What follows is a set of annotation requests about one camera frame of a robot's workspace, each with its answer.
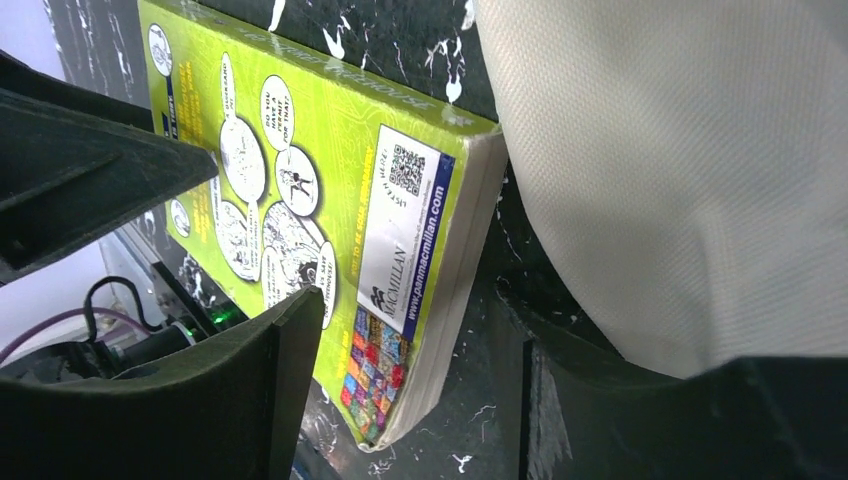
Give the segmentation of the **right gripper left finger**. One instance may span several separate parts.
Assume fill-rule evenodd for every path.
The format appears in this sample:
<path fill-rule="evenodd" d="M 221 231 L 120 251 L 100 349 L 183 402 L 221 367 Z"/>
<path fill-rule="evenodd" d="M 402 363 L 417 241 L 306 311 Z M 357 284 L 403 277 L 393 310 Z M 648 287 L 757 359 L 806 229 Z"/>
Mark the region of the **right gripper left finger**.
<path fill-rule="evenodd" d="M 115 378 L 1 383 L 5 479 L 286 479 L 322 332 L 316 287 Z"/>

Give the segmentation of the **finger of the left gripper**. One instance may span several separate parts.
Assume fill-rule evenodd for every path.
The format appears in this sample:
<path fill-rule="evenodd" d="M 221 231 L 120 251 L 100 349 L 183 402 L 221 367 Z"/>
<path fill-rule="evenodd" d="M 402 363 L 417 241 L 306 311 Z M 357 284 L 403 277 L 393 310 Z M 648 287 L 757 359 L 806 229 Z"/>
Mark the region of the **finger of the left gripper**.
<path fill-rule="evenodd" d="M 200 147 L 2 91 L 2 283 L 69 256 L 217 171 Z"/>
<path fill-rule="evenodd" d="M 1 88 L 72 111 L 153 132 L 149 109 L 74 86 L 38 72 L 1 51 Z"/>

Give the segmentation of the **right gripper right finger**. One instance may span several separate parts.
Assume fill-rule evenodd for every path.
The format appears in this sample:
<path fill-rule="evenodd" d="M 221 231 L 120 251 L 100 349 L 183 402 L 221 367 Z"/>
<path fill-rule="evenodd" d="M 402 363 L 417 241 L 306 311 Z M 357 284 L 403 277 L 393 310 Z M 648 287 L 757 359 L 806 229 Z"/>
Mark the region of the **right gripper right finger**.
<path fill-rule="evenodd" d="M 847 362 L 747 357 L 688 379 L 536 342 L 531 479 L 843 479 Z"/>

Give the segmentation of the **green book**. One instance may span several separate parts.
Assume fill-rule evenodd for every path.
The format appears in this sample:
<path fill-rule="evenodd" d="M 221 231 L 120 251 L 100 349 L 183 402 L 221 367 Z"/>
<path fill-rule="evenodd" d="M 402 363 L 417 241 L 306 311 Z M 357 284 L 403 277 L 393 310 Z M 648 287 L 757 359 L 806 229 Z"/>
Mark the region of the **green book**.
<path fill-rule="evenodd" d="M 210 181 L 167 229 L 248 316 L 323 296 L 314 379 L 366 452 L 441 396 L 507 163 L 494 122 L 195 1 L 142 1 L 159 134 Z"/>

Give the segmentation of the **beige backpack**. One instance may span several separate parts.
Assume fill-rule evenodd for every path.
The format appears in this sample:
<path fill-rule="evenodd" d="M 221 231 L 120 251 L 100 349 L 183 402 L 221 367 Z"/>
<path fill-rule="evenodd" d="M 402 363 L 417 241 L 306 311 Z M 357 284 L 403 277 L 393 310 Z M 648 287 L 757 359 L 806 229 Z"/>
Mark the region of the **beige backpack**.
<path fill-rule="evenodd" d="M 847 352 L 843 1 L 479 1 L 526 215 L 630 362 Z"/>

